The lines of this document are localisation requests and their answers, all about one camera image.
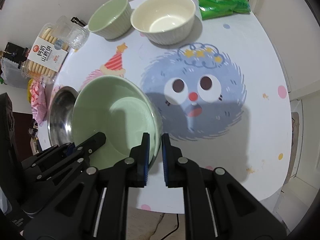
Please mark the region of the black wrist watch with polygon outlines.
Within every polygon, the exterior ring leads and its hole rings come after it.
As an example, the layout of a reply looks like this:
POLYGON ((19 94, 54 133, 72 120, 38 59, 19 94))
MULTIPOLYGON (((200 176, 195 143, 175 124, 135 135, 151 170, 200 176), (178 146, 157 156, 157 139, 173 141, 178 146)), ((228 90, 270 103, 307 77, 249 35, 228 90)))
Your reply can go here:
POLYGON ((38 123, 36 122, 35 119, 32 119, 32 121, 29 125, 28 133, 32 138, 36 138, 38 131, 39 131, 38 123))

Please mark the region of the clear drinking glass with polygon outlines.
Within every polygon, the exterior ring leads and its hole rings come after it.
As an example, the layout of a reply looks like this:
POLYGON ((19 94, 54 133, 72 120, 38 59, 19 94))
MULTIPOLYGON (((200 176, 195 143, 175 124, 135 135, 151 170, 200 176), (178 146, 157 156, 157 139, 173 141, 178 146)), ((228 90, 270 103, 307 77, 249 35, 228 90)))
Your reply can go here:
POLYGON ((53 26, 52 35, 76 50, 87 42, 89 31, 73 23, 66 16, 61 16, 53 26))

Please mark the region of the clear biscuit cracker box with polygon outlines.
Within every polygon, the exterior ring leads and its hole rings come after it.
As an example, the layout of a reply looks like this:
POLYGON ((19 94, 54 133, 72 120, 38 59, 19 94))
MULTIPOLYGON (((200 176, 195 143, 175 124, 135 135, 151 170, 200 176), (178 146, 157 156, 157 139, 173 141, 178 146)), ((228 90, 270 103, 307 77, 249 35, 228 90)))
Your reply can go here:
POLYGON ((55 82, 63 62, 69 52, 69 45, 52 34, 53 25, 47 23, 39 32, 31 46, 26 62, 23 65, 24 74, 42 84, 55 82))

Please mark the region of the pink snack bag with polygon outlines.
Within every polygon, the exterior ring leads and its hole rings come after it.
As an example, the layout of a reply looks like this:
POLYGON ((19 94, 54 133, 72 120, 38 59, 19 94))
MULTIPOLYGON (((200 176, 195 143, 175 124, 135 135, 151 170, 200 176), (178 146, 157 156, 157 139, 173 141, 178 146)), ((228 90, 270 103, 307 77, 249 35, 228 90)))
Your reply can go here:
POLYGON ((33 119, 41 125, 48 112, 45 88, 39 81, 31 80, 29 93, 33 119))

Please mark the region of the wide green ribbed bowl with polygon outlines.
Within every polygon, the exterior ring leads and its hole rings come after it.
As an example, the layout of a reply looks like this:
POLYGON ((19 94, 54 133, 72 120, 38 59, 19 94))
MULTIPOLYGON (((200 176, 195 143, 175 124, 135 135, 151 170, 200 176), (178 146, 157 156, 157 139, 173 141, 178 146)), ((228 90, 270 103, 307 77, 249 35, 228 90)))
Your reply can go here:
POLYGON ((102 132, 106 142, 89 156, 90 165, 109 168, 140 145, 143 133, 150 135, 149 165, 155 162, 163 124, 150 99, 131 81, 104 75, 90 81, 76 98, 72 136, 76 146, 102 132))

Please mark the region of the stainless steel bowl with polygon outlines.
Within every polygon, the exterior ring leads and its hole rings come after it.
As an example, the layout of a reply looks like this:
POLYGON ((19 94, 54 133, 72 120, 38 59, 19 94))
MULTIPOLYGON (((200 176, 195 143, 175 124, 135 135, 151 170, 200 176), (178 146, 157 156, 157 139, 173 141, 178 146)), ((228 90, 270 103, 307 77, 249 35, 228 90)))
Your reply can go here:
POLYGON ((60 88, 53 97, 48 113, 48 135, 52 146, 73 142, 72 115, 77 97, 77 91, 69 86, 60 88))

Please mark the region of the small green ribbed bowl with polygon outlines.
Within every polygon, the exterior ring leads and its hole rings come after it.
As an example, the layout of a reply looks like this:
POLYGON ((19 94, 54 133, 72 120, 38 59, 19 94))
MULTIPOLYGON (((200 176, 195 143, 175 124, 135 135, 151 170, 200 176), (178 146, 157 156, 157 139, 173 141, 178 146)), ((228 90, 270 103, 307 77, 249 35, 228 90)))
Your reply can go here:
POLYGON ((114 40, 131 28, 131 13, 128 0, 109 0, 91 16, 88 30, 107 40, 114 40))

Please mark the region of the cream white ribbed bowl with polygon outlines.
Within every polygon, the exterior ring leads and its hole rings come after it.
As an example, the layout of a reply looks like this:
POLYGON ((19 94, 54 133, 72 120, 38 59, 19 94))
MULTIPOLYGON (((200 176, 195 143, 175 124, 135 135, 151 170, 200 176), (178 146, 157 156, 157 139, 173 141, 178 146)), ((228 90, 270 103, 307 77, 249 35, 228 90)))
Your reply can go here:
POLYGON ((131 25, 150 41, 172 45, 191 33, 196 5, 193 0, 146 0, 131 14, 131 25))

